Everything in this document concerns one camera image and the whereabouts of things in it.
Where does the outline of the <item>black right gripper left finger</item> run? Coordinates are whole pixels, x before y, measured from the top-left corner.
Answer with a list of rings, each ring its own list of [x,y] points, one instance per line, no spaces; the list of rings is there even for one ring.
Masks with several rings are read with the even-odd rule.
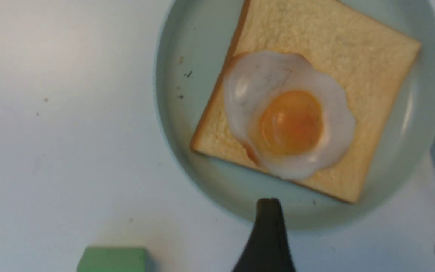
[[[234,272],[295,272],[280,201],[262,198],[256,218]]]

